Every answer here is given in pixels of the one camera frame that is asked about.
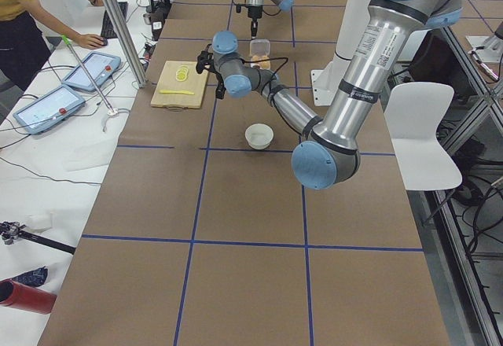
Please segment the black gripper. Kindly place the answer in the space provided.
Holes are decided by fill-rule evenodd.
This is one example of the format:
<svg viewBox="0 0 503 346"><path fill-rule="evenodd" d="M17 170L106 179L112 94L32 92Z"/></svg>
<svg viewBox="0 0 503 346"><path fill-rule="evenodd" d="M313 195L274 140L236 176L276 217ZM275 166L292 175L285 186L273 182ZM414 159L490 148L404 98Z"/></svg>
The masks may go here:
<svg viewBox="0 0 503 346"><path fill-rule="evenodd" d="M252 17L251 18L251 25L250 25L251 40L253 40L257 37L258 26L259 26L259 19L256 17Z"/></svg>
<svg viewBox="0 0 503 346"><path fill-rule="evenodd" d="M217 99L223 99L225 97L226 88L224 85L224 79L222 75L218 72L215 73L217 79L217 87L215 89L215 97Z"/></svg>

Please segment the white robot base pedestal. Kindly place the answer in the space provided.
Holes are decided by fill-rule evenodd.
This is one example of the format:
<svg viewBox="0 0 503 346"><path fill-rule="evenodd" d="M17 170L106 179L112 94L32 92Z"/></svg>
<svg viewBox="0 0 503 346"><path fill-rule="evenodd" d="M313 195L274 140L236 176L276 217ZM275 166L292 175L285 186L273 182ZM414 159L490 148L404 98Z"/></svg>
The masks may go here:
<svg viewBox="0 0 503 346"><path fill-rule="evenodd" d="M314 104L329 106L369 23L370 0L347 0L333 59L311 71Z"/></svg>

